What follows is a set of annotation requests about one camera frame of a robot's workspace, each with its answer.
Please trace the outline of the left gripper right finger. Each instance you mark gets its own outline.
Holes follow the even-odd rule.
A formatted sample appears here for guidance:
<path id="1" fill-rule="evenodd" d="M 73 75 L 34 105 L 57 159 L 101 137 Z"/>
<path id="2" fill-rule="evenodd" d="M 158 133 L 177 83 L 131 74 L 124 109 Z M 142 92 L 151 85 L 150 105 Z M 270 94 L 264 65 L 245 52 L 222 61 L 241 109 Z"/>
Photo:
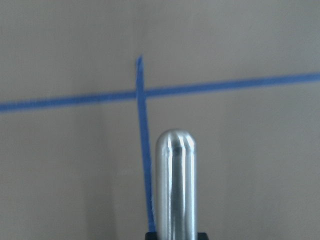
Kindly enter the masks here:
<path id="1" fill-rule="evenodd" d="M 205 232 L 197 233 L 197 240 L 208 240 L 208 235 Z"/>

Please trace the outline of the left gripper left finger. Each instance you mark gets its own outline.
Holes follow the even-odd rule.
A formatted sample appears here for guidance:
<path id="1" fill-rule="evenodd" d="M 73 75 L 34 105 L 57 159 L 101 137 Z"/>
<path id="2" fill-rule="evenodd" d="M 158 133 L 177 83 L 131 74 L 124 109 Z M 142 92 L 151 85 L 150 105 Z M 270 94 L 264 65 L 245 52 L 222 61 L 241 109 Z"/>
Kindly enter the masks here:
<path id="1" fill-rule="evenodd" d="M 145 234 L 145 240 L 157 240 L 157 233 L 156 232 L 147 232 Z"/>

